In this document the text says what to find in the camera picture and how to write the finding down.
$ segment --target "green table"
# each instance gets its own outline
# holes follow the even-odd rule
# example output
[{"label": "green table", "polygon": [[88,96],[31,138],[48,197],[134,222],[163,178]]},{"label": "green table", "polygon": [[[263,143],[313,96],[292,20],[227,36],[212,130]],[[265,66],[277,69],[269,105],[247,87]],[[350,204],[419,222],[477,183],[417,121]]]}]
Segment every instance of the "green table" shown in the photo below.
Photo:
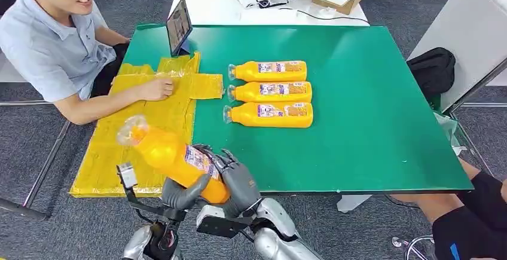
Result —
[{"label": "green table", "polygon": [[[135,32],[124,62],[156,68],[169,57],[165,27]],[[473,189],[385,27],[196,26],[200,72],[249,60],[305,60],[309,129],[222,120],[227,98],[197,101],[194,143],[227,148],[265,192],[428,192]]]}]

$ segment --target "plastic bottle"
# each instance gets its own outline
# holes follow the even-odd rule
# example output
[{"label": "plastic bottle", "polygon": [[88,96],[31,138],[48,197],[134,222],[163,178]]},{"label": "plastic bottle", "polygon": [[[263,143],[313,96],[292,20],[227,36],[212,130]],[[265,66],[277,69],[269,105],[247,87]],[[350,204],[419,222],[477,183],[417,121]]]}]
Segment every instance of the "plastic bottle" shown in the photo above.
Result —
[{"label": "plastic bottle", "polygon": [[203,173],[210,174],[201,195],[209,202],[224,203],[229,198],[219,172],[206,155],[181,141],[175,133],[149,126],[144,116],[127,119],[117,140],[134,147],[150,166],[184,187],[192,185]]},{"label": "plastic bottle", "polygon": [[243,102],[311,102],[309,82],[249,82],[240,87],[229,85],[229,100]]},{"label": "plastic bottle", "polygon": [[246,62],[242,65],[229,65],[229,79],[243,79],[247,82],[305,81],[306,63],[304,61],[286,62]]},{"label": "plastic bottle", "polygon": [[313,108],[307,102],[244,103],[224,107],[224,121],[249,127],[309,127]]}]

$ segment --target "black shorts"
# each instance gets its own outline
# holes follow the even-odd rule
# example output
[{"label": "black shorts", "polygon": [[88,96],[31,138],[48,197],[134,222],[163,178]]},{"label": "black shorts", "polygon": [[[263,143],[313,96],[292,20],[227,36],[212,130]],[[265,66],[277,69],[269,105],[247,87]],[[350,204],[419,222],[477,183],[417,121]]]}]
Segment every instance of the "black shorts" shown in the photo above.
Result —
[{"label": "black shorts", "polygon": [[433,223],[438,260],[507,259],[507,203],[502,183],[481,172],[472,179],[475,190],[458,194],[465,206]]},{"label": "black shorts", "polygon": [[129,44],[118,44],[112,46],[112,48],[116,53],[116,59],[111,63],[105,65],[104,68],[102,68],[102,70],[99,72],[95,78],[95,81],[93,81],[90,97],[106,96],[109,94],[112,80],[116,75],[118,75],[118,71],[120,70],[123,58],[127,53]]}]

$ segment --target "black bag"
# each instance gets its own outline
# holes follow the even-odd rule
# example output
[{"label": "black bag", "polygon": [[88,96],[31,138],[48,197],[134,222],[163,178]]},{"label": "black bag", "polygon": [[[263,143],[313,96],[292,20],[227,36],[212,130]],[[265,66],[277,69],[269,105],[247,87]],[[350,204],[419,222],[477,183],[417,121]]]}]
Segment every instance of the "black bag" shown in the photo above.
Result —
[{"label": "black bag", "polygon": [[456,58],[444,48],[434,48],[407,61],[426,99],[448,91],[454,84]]}]

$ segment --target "tablet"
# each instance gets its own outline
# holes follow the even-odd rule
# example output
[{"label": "tablet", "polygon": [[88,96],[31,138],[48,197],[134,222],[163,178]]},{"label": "tablet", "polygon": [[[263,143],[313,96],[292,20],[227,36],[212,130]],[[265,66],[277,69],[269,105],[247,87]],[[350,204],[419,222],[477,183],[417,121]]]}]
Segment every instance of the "tablet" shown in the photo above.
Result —
[{"label": "tablet", "polygon": [[169,36],[169,46],[171,56],[178,56],[181,45],[185,42],[192,32],[192,23],[188,15],[187,3],[180,0],[173,13],[167,19],[167,34]]}]

